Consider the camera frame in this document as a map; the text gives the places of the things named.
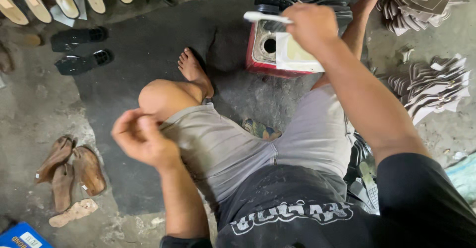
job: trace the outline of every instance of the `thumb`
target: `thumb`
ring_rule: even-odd
[[[162,133],[157,128],[157,124],[150,116],[142,116],[137,122],[139,123],[139,127],[142,130],[146,140],[159,140],[163,137]]]

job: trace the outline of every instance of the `man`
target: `man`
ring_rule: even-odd
[[[342,39],[328,7],[284,11],[294,21],[287,31],[326,73],[273,142],[201,105],[213,88],[189,49],[178,62],[189,82],[156,80],[142,90],[140,108],[117,119],[112,136],[161,176],[162,247],[211,247],[196,186],[215,210],[218,247],[476,246],[472,209],[429,158],[400,102],[359,61],[376,1],[353,6]],[[380,216],[344,203],[352,125],[374,152]]]

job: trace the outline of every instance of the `black rubber mat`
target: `black rubber mat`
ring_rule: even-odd
[[[128,158],[110,136],[115,119],[138,107],[141,89],[155,79],[185,81],[177,60],[185,47],[206,59],[217,111],[240,123],[253,118],[284,129],[299,98],[318,75],[287,80],[245,71],[250,24],[243,20],[254,0],[197,0],[161,8],[109,26],[101,43],[80,45],[76,55],[108,49],[114,61],[75,76],[112,192],[122,214],[163,211],[158,173]]]

